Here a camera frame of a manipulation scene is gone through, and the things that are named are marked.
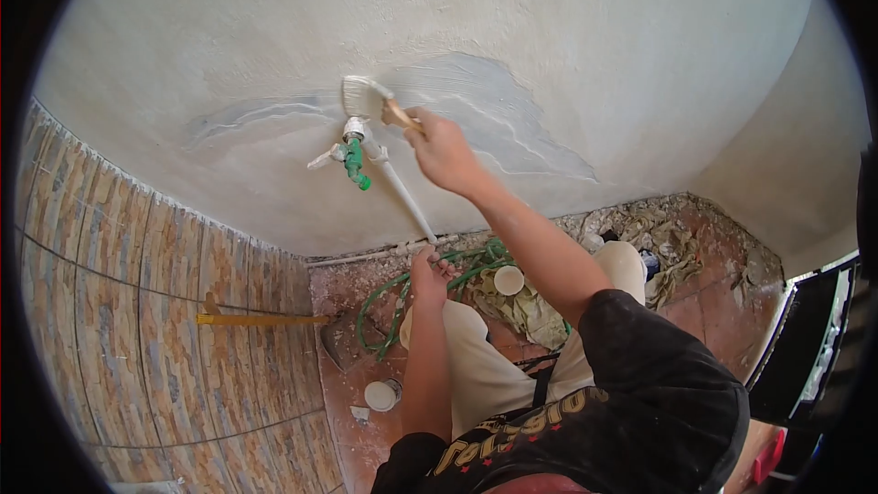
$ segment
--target white plastic cup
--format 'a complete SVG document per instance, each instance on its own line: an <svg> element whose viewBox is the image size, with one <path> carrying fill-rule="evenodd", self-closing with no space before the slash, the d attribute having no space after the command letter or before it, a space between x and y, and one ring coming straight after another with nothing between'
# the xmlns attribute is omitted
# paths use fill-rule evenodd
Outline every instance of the white plastic cup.
<svg viewBox="0 0 878 494"><path fill-rule="evenodd" d="M503 266L494 274L494 287L502 295L516 295L524 288L524 274L516 266Z"/></svg>
<svg viewBox="0 0 878 494"><path fill-rule="evenodd" d="M393 378L373 381L364 392L366 404L376 412L388 412L402 398L402 384Z"/></svg>

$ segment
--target white wall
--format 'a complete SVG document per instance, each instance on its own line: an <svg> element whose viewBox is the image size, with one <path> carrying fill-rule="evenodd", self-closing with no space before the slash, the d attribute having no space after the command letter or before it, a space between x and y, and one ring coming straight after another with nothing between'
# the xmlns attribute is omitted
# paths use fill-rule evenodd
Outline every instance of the white wall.
<svg viewBox="0 0 878 494"><path fill-rule="evenodd" d="M828 1L813 0L777 84L692 191L719 203L793 277L856 249L860 151L869 139L845 36Z"/></svg>
<svg viewBox="0 0 878 494"><path fill-rule="evenodd" d="M560 215L686 188L778 80L809 4L73 0L36 95L157 190L334 254L420 236L380 179L361 193L340 166L305 170L338 138L343 75L456 119L515 192ZM436 232L482 225L379 131Z"/></svg>

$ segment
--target beige pants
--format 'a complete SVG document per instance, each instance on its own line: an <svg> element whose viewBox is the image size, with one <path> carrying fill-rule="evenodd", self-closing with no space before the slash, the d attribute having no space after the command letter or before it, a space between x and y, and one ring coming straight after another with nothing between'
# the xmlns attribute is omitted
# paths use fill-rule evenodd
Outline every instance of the beige pants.
<svg viewBox="0 0 878 494"><path fill-rule="evenodd" d="M643 303L645 267L634 247L610 241L594 255L613 286ZM448 300L443 308L451 369L452 438L456 439L479 422L533 403L536 380L512 364L485 340L488 327L469 305ZM408 349L412 313L406 314L400 342ZM594 385L592 368L576 330L570 334L549 381L547 403L568 393Z"/></svg>

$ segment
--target paintbrush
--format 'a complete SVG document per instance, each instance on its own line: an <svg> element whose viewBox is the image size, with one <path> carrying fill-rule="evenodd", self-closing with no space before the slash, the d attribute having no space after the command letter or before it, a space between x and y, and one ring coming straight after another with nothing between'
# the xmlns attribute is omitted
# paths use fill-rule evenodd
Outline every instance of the paintbrush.
<svg viewBox="0 0 878 494"><path fill-rule="evenodd" d="M393 93L386 86L369 77L348 75L342 79L342 105L348 116L371 118L371 113L378 109L379 103L382 123L396 124L402 128L411 128L424 133L421 123L406 115L406 111L400 107Z"/></svg>

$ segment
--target black t-shirt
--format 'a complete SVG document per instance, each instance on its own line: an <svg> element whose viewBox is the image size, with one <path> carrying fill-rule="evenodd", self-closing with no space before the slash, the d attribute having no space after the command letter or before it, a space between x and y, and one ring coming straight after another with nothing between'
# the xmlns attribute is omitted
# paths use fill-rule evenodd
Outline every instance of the black t-shirt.
<svg viewBox="0 0 878 494"><path fill-rule="evenodd" d="M450 445L408 434L372 492L478 493L535 473L592 492L718 492L750 419L744 386L699 340L620 290L592 298L579 335L595 387L492 416Z"/></svg>

